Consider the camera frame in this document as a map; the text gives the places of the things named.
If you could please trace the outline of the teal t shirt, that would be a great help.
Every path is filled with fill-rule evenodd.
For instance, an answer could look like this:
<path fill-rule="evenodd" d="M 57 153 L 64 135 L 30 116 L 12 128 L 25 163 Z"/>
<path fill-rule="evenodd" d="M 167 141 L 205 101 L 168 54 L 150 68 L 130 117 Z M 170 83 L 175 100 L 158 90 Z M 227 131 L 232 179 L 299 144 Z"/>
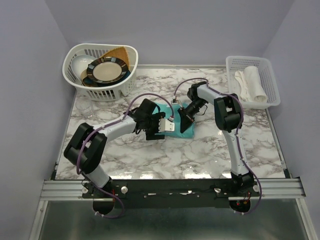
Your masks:
<path fill-rule="evenodd" d="M 153 114 L 156 114 L 159 112 L 164 112 L 165 113 L 165 118 L 168 118 L 172 111 L 171 108 L 167 104 L 162 104 L 162 103 L 156 103 L 159 107 L 156 107 L 153 111 Z M 180 132 L 180 115 L 178 113 L 178 109 L 180 108 L 179 105 L 173 105 L 173 110 L 174 110 L 174 124 L 175 124 L 175 130 L 173 132 L 160 132 L 160 134 L 164 134 L 165 136 L 168 137 L 174 137 L 174 138 L 183 138 L 183 139 L 192 139 L 195 135 L 195 128 L 194 132 Z"/>

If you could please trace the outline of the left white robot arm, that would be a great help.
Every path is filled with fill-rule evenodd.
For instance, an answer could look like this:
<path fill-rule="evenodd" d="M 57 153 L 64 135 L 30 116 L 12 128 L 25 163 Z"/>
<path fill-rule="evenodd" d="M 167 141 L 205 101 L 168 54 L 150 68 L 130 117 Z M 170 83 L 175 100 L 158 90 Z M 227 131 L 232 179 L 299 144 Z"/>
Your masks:
<path fill-rule="evenodd" d="M 84 175 L 93 184 L 93 191 L 101 198 L 111 191 L 112 178 L 102 169 L 100 162 L 107 143 L 127 134 L 145 132 L 146 140 L 164 139 L 160 134 L 160 121 L 166 113 L 149 99 L 139 107 L 126 111 L 108 123 L 94 127 L 84 122 L 78 126 L 68 142 L 63 156 L 71 162 L 79 175 Z"/>

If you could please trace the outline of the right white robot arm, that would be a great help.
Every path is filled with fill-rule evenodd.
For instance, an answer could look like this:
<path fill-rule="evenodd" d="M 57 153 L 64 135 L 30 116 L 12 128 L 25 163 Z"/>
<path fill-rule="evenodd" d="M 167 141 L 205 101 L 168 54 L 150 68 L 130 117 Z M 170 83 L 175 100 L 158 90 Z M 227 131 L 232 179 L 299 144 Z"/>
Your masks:
<path fill-rule="evenodd" d="M 214 107 L 214 120 L 217 128 L 225 137 L 231 162 L 230 191 L 241 196 L 254 186 L 256 175 L 249 168 L 241 130 L 244 122 L 244 110 L 235 93 L 221 93 L 209 86 L 207 81 L 192 84 L 187 92 L 191 103 L 181 106 L 180 132 L 184 133 L 195 121 L 195 115 L 206 104 Z"/>

